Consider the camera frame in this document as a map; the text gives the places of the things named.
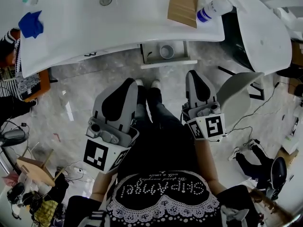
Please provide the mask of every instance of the person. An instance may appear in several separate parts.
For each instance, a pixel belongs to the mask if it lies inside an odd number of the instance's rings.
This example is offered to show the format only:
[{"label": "person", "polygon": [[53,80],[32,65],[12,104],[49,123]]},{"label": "person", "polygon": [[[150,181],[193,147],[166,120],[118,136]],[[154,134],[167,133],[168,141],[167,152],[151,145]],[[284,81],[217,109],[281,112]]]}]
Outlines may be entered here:
[{"label": "person", "polygon": [[0,97],[0,105],[2,110],[0,115],[0,125],[3,125],[6,120],[14,119],[30,112],[31,108],[37,105],[37,103],[37,99],[26,103],[14,96]]},{"label": "person", "polygon": [[252,150],[259,159],[261,165],[251,164],[241,153],[243,149],[240,149],[239,147],[236,147],[233,150],[229,160],[236,159],[244,174],[250,176],[252,179],[258,180],[256,188],[265,193],[266,189],[271,186],[270,174],[274,160],[268,158],[257,144],[259,144],[258,140],[251,140],[248,144],[248,150]]},{"label": "person", "polygon": [[[165,108],[160,82],[148,91],[141,80],[136,82],[133,127],[140,135],[118,167],[118,183],[109,188],[112,174],[99,173],[90,199],[69,199],[64,226],[104,226],[105,215],[98,209],[108,202],[106,218],[114,227],[227,226],[222,213],[240,217],[229,219],[228,226],[246,221],[256,227],[258,213],[247,188],[227,190],[220,184],[208,141],[194,141],[190,129]],[[98,218],[104,220],[101,225],[94,222]]]}]

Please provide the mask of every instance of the black t-shirt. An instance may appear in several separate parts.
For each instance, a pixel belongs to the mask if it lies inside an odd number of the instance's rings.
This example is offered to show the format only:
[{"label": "black t-shirt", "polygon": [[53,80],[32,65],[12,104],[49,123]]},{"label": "black t-shirt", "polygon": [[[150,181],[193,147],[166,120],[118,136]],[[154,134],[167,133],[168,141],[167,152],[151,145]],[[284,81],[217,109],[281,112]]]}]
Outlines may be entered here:
[{"label": "black t-shirt", "polygon": [[188,171],[124,178],[107,206],[111,226],[221,226],[219,201],[206,181]]}]

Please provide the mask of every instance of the robotic hand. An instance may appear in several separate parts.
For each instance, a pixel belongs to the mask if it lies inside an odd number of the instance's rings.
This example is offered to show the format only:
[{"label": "robotic hand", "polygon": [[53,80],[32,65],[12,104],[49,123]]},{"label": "robotic hand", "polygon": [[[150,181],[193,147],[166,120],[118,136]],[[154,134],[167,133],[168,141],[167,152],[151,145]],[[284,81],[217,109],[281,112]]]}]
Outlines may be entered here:
[{"label": "robotic hand", "polygon": [[195,139],[220,141],[225,134],[225,120],[212,83],[190,70],[186,75],[186,98],[188,102],[182,106],[183,119]]},{"label": "robotic hand", "polygon": [[131,127],[137,96],[138,86],[131,78],[106,88],[97,96],[86,132],[84,162],[103,173],[120,165],[139,136]]}]

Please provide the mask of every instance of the white shoe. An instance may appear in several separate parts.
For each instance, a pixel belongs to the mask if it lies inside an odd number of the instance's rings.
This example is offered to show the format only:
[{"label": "white shoe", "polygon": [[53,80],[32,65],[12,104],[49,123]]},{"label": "white shoe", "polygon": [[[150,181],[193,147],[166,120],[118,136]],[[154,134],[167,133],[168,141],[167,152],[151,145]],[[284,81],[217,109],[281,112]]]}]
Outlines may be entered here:
[{"label": "white shoe", "polygon": [[39,101],[38,101],[38,98],[35,98],[35,99],[31,100],[31,102],[35,102],[36,104],[35,104],[34,106],[31,106],[31,107],[30,107],[30,109],[29,109],[29,112],[30,112],[30,113],[32,112],[33,107],[35,107],[35,106],[38,105]]},{"label": "white shoe", "polygon": [[159,80],[154,80],[153,83],[152,83],[152,85],[151,85],[151,87],[152,88],[155,87],[155,88],[158,88],[158,89],[161,90],[161,83],[160,83],[160,81]]},{"label": "white shoe", "polygon": [[228,160],[231,161],[231,160],[235,159],[237,153],[240,153],[239,147],[236,147],[235,149],[233,149],[233,152],[232,152],[231,156],[228,158]]},{"label": "white shoe", "polygon": [[138,86],[144,86],[143,81],[141,79],[137,79],[136,83]]},{"label": "white shoe", "polygon": [[256,145],[256,142],[255,140],[250,140],[249,143],[248,143],[248,150],[251,150],[251,148]]}]

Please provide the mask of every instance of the tile floor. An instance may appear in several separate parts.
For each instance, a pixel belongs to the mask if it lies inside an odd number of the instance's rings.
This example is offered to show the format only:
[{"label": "tile floor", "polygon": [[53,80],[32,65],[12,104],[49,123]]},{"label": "tile floor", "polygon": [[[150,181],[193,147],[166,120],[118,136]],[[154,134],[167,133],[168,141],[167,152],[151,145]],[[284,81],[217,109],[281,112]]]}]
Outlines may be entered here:
[{"label": "tile floor", "polygon": [[[36,159],[43,161],[46,153],[54,149],[48,164],[49,170],[54,173],[57,166],[68,166],[83,159],[88,119],[96,96],[107,86],[122,82],[128,77],[142,78],[146,85],[150,85],[154,79],[160,79],[163,103],[179,118],[181,106],[186,102],[185,75],[189,70],[195,69],[206,75],[216,90],[229,77],[219,71],[217,66],[223,66],[236,73],[247,71],[226,55],[218,43],[191,42],[190,51],[192,58],[199,59],[197,65],[142,70],[140,50],[135,49],[88,59],[78,64],[53,67],[53,76],[59,81],[52,83],[51,90],[39,98],[39,105],[34,107],[32,113],[13,121],[17,124],[26,122],[29,125],[28,145],[30,148],[34,147],[32,153]],[[266,99],[272,94],[273,80],[273,75],[264,77]],[[264,101],[252,100],[248,113],[253,112],[262,103]],[[238,127],[252,126],[251,137],[259,139],[266,153],[274,157],[294,124],[292,113],[296,105],[298,101],[287,93],[287,85],[279,85],[273,98],[258,110],[258,114],[245,118]],[[234,147],[248,141],[249,134],[250,129],[234,131],[221,143],[211,143],[220,181],[226,187],[247,179],[237,162],[229,162],[227,158]],[[25,147],[26,143],[23,143],[15,146],[14,150],[17,154],[22,154]],[[17,158],[14,151],[8,151],[12,158]],[[257,158],[250,152],[245,154],[252,163],[258,164]],[[93,178],[97,175],[94,168],[78,162],[67,168],[69,177],[82,176],[74,172],[75,166],[82,167],[87,174],[81,180],[70,184],[65,203],[73,195],[89,196]]]}]

